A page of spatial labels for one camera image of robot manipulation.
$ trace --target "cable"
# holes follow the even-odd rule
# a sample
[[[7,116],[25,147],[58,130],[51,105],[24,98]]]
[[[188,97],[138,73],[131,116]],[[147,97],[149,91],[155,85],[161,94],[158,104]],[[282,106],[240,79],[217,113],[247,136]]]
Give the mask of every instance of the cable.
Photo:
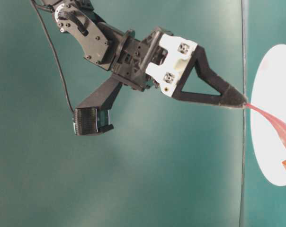
[[[88,31],[86,30],[85,26],[81,23],[81,21],[71,12],[60,11],[58,13],[58,18],[62,20],[71,20],[73,23],[76,24],[78,30],[84,35],[88,35]]]
[[[52,42],[52,40],[51,40],[51,38],[50,38],[50,36],[49,36],[49,33],[48,33],[47,29],[46,29],[45,23],[44,23],[44,21],[43,21],[41,15],[40,15],[38,9],[37,9],[37,7],[40,6],[40,5],[38,5],[38,4],[35,2],[35,0],[30,0],[30,2],[31,2],[31,4],[32,4],[34,10],[35,10],[36,13],[37,13],[37,16],[38,16],[38,18],[39,18],[39,20],[40,20],[40,22],[41,22],[41,25],[42,25],[42,28],[43,28],[44,33],[45,33],[45,35],[46,35],[46,38],[47,38],[47,40],[48,40],[48,42],[49,42],[49,45],[50,45],[50,47],[51,47],[51,49],[52,49],[52,51],[53,51],[54,59],[55,59],[56,65],[57,65],[58,70],[59,70],[59,73],[60,73],[60,79],[61,79],[62,84],[63,84],[63,88],[64,88],[64,92],[65,92],[65,98],[66,98],[66,101],[67,101],[67,104],[68,104],[68,107],[69,107],[70,111],[73,113],[74,110],[73,110],[73,107],[72,107],[72,105],[71,105],[71,101],[70,101],[70,99],[69,99],[69,95],[68,95],[68,90],[67,90],[65,78],[64,78],[64,75],[63,75],[63,72],[62,72],[62,68],[61,68],[61,65],[60,65],[60,62],[59,62],[59,58],[58,58],[57,52],[56,52],[56,50],[55,50],[55,48],[54,48],[54,44],[53,44],[53,42]]]

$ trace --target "white mounting block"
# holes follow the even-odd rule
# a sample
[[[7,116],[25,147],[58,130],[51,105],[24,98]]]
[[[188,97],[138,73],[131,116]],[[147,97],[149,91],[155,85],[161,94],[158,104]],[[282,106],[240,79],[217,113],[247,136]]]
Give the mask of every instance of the white mounting block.
[[[171,97],[188,65],[192,52],[197,47],[197,43],[164,34],[159,46],[168,52],[163,64],[149,63],[145,73],[159,83],[163,94]]]

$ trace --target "white disc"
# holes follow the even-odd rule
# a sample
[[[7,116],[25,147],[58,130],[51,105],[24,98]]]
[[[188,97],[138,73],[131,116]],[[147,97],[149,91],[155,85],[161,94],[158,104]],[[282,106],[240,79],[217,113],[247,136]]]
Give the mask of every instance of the white disc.
[[[271,48],[264,56],[252,90],[251,104],[286,123],[286,45]],[[273,126],[261,114],[250,112],[251,135],[258,164],[274,185],[286,185],[286,148]]]

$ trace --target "teal backdrop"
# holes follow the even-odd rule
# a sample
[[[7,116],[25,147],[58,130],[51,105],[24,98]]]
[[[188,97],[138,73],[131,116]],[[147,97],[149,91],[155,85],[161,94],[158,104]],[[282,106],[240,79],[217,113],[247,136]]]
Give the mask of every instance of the teal backdrop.
[[[138,39],[161,26],[196,41],[212,69],[242,90],[240,0],[92,3],[109,24],[135,29]],[[286,13],[264,9],[251,6],[250,79],[263,53],[286,43],[286,26],[277,28],[285,35],[280,39],[267,24],[286,23]],[[262,21],[254,23],[259,13]],[[42,16],[75,106],[109,73],[85,61],[81,46],[58,31],[51,15]],[[212,92],[194,75],[186,89]],[[239,225],[242,110],[123,87],[111,120],[115,129],[102,136],[74,135],[53,55],[29,1],[0,0],[0,227]],[[280,204],[273,195],[286,204],[286,188],[263,179],[248,146],[247,226],[265,214],[268,224]]]
[[[256,72],[265,53],[274,45],[286,44],[286,0],[246,0],[244,2],[247,94],[250,97]],[[258,166],[251,141],[249,111],[247,111],[244,189],[242,226],[286,227],[286,187],[272,185],[263,176]]]

